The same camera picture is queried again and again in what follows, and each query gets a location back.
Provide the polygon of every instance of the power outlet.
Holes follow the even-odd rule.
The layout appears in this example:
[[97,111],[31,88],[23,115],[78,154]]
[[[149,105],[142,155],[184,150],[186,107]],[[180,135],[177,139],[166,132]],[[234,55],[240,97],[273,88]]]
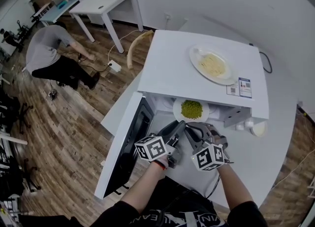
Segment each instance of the power outlet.
[[119,72],[122,69],[122,67],[113,60],[111,60],[107,65],[109,65],[116,72]]

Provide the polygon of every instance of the wrist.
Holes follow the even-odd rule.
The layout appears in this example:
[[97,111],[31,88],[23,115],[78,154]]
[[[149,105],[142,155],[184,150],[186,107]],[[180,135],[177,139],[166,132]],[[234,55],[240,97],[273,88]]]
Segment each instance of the wrist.
[[231,168],[230,164],[223,164],[222,166],[219,166],[217,168],[217,170],[220,173],[220,172],[224,172],[225,170],[230,169],[230,168]]
[[166,166],[164,162],[159,160],[154,160],[151,163],[154,163],[155,166],[159,166],[163,171],[168,168],[168,165]]

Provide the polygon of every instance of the barcode label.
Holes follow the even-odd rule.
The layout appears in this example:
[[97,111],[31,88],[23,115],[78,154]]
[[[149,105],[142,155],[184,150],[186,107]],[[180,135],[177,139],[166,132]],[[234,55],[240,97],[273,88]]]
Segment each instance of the barcode label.
[[252,98],[252,84],[249,79],[239,77],[240,96]]
[[232,95],[232,96],[239,96],[240,95],[240,89],[239,89],[238,82],[236,82],[233,85],[227,85],[226,86],[226,93],[228,95]]

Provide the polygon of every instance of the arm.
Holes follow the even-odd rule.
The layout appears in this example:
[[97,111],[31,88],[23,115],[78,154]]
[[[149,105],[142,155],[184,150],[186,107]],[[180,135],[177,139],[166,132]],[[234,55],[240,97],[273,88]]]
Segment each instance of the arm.
[[150,197],[159,181],[163,169],[152,162],[140,179],[122,197],[124,201],[141,213],[147,206]]
[[86,58],[88,58],[91,61],[95,61],[95,55],[89,54],[86,49],[77,41],[74,41],[70,43],[70,46],[77,51],[78,53],[84,55]]
[[230,165],[220,166],[218,172],[230,210],[243,202],[253,201],[251,194]]

